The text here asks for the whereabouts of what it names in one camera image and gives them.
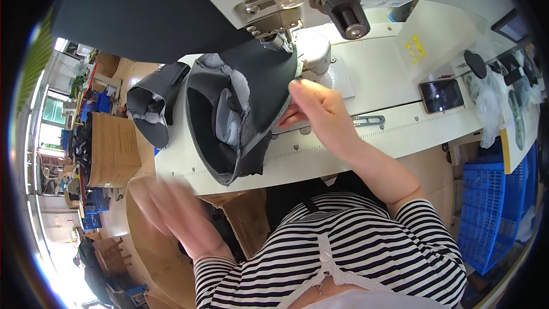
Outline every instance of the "woman's right hand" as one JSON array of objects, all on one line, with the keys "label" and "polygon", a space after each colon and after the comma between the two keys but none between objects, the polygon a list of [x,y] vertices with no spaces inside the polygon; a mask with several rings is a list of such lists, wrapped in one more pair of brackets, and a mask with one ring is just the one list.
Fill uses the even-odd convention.
[{"label": "woman's right hand", "polygon": [[293,103],[278,121],[287,128],[300,120],[309,120],[324,147],[342,160],[349,160],[363,142],[340,93],[310,80],[292,80],[288,86]]}]

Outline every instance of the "woman's left hand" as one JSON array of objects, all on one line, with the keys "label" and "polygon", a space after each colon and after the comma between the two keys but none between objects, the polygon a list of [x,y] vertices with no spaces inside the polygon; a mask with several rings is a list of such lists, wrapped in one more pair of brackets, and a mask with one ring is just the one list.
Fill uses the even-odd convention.
[{"label": "woman's left hand", "polygon": [[197,261],[207,256],[233,259],[229,247],[209,221],[204,203],[190,186],[139,177],[129,183],[128,189],[146,219],[164,234],[171,231],[191,259]]}]

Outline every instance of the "sewing machine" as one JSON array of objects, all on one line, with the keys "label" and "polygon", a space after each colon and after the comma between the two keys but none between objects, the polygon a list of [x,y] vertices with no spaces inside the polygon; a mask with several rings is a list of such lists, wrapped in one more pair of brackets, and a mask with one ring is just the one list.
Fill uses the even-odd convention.
[{"label": "sewing machine", "polygon": [[[516,47],[491,30],[512,10],[511,0],[417,0],[405,22],[391,21],[388,13],[413,0],[210,1],[235,28],[245,28],[265,47],[291,52],[295,43],[304,51],[303,77],[317,77],[345,92],[352,116],[383,116],[383,124],[357,127],[357,132],[395,158],[481,129],[460,78],[470,70],[463,52],[470,50],[488,61]],[[180,61],[192,64],[198,56]],[[458,80],[463,107],[427,114],[418,84],[447,77]],[[180,94],[174,120],[182,124],[171,128],[168,149],[156,155],[156,171],[187,179],[198,194],[261,188],[347,170],[302,123],[273,130],[263,175],[238,178],[224,187],[213,180],[196,153],[183,102]]]}]

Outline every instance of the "screw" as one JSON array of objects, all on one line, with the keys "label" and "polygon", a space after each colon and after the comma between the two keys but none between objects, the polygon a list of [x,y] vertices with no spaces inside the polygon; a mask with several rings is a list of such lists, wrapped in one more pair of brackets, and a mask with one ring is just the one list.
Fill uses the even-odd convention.
[{"label": "screw", "polygon": [[259,6],[257,5],[254,5],[254,6],[251,6],[251,7],[246,7],[246,13],[249,14],[249,15],[255,15],[256,13],[259,12]]}]

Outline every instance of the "hand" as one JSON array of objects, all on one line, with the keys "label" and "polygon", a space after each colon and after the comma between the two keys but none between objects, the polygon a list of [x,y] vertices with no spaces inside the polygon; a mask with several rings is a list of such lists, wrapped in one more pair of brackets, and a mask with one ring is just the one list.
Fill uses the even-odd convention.
[{"label": "hand", "polygon": [[287,128],[301,120],[309,120],[316,136],[326,149],[347,161],[362,142],[340,93],[303,79],[292,80],[288,86],[292,103],[278,121]]},{"label": "hand", "polygon": [[162,233],[171,231],[192,260],[205,256],[233,259],[229,247],[210,223],[204,203],[189,185],[139,177],[130,181],[128,189],[143,216]]}]

